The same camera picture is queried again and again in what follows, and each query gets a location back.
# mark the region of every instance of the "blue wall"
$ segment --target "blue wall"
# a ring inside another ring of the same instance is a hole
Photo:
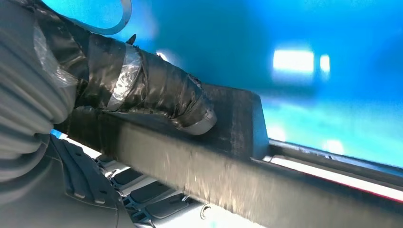
[[[117,0],[45,2],[104,28],[122,15]],[[134,33],[202,81],[259,93],[270,137],[403,167],[400,0],[133,0],[112,37]],[[275,69],[275,50],[312,52],[312,72]]]

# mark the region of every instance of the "wrapped pipe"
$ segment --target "wrapped pipe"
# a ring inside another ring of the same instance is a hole
[[[195,77],[139,47],[90,33],[43,4],[30,8],[42,31],[37,32],[43,44],[38,46],[44,47],[36,48],[38,58],[60,86],[77,85],[75,107],[160,114],[194,135],[216,123]],[[54,59],[58,66],[49,63]]]

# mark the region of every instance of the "plastic wrap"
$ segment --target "plastic wrap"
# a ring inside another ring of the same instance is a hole
[[[78,84],[78,79],[62,69],[59,65],[52,51],[46,44],[45,35],[43,35],[38,24],[35,24],[34,27],[34,49],[42,68],[49,74],[58,87],[75,86]]]

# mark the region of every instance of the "black metal beam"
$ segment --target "black metal beam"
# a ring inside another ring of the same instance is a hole
[[[126,117],[81,112],[69,120],[69,137],[269,228],[403,224],[398,202],[217,150],[144,116]]]

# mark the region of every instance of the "black tape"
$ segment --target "black tape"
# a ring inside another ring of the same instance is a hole
[[[141,65],[137,64],[138,70],[133,71],[135,76],[126,72],[125,76],[131,76],[124,85],[129,87],[128,93],[121,94],[122,103],[111,111],[161,114],[180,129],[208,119],[208,111],[213,113],[200,82],[182,69],[138,47],[92,34],[43,4],[34,3],[32,8],[56,60],[79,80],[76,107],[108,109],[125,57],[133,54],[136,56],[129,57],[134,61],[140,58]],[[126,48],[134,49],[126,53]]]
[[[122,70],[125,44],[111,38],[92,34],[89,38],[89,81],[76,106],[106,109]]]
[[[142,58],[142,69],[120,112],[162,114],[187,127],[212,110],[197,80],[159,56],[134,48]]]

